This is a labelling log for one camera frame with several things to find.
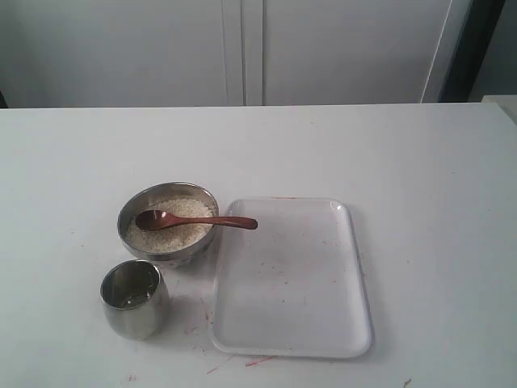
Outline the brown wooden spoon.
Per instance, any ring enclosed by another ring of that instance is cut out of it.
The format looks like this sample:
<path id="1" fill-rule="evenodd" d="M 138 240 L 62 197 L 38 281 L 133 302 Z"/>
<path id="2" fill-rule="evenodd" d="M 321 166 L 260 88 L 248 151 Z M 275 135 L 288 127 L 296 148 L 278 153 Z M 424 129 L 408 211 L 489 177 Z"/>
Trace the brown wooden spoon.
<path id="1" fill-rule="evenodd" d="M 178 217 L 161 210 L 147 210 L 135 217 L 138 228 L 146 231 L 164 230 L 176 226 L 206 224 L 256 230 L 258 222 L 248 217 Z"/>

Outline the steel bowl with rice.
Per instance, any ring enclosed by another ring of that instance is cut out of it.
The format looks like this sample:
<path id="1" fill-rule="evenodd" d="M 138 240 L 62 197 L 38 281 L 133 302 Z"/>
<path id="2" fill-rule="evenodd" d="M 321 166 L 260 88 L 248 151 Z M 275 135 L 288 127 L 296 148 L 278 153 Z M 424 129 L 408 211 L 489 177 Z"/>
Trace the steel bowl with rice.
<path id="1" fill-rule="evenodd" d="M 208 224 L 143 231 L 136 216 L 145 210 L 163 210 L 178 217 L 215 217 L 215 197 L 193 183 L 160 183 L 133 196 L 120 210 L 117 230 L 126 249 L 138 259 L 164 263 L 172 268 L 189 264 L 212 244 L 216 227 Z"/>

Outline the small steel cup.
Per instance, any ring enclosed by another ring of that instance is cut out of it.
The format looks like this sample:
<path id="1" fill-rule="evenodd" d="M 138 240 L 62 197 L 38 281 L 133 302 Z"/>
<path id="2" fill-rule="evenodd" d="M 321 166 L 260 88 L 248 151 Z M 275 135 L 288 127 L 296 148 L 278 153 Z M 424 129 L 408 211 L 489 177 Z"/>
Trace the small steel cup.
<path id="1" fill-rule="evenodd" d="M 171 299 L 160 269 L 142 259 L 112 268 L 100 285 L 103 311 L 111 329 L 131 340 L 158 333 L 170 315 Z"/>

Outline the white plastic tray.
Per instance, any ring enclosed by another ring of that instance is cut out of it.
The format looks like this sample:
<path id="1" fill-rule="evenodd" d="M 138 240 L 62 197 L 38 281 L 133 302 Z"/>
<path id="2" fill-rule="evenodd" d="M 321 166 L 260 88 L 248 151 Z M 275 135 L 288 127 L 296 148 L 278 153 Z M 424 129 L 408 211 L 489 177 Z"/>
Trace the white plastic tray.
<path id="1" fill-rule="evenodd" d="M 223 229 L 209 335 L 239 355 L 351 359 L 372 343 L 351 216 L 322 198 L 232 202 L 256 230 Z"/>

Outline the white cabinet doors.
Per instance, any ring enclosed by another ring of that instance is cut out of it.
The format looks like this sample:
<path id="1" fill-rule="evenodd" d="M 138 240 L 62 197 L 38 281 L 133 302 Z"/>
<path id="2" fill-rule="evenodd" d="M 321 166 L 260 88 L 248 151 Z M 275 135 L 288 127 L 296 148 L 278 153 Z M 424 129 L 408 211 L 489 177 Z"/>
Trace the white cabinet doors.
<path id="1" fill-rule="evenodd" d="M 13 108 L 435 102 L 467 1 L 4 1 Z"/>

